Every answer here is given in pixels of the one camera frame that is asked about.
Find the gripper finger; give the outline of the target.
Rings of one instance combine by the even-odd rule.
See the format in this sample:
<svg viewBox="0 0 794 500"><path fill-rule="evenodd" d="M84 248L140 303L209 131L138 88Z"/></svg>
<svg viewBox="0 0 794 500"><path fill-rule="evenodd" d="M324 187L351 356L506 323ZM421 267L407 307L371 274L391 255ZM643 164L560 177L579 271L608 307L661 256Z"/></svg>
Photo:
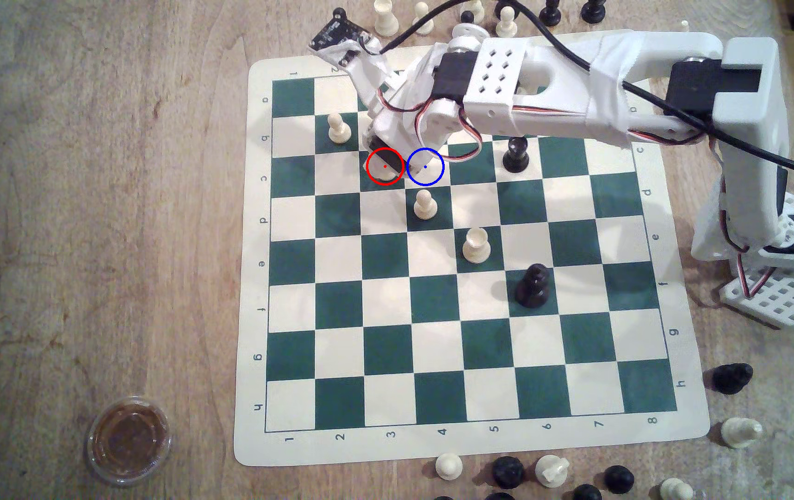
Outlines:
<svg viewBox="0 0 794 500"><path fill-rule="evenodd" d="M442 157L436 149L420 148L413 150L407 157L407 169L410 172L431 170L441 167Z"/></svg>
<svg viewBox="0 0 794 500"><path fill-rule="evenodd" d="M369 163L370 167L388 167L389 166L389 148L378 136L372 131L368 130L363 136L363 148L368 151L366 160L362 162Z"/></svg>

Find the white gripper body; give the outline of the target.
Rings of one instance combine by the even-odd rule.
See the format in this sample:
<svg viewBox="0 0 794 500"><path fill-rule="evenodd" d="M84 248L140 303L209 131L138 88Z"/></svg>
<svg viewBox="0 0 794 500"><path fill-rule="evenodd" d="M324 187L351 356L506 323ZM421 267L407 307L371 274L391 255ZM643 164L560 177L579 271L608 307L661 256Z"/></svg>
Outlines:
<svg viewBox="0 0 794 500"><path fill-rule="evenodd" d="M467 90L467 54L425 54L401 73L384 56L366 55L369 130L392 150L439 150L452 134L468 131Z"/></svg>

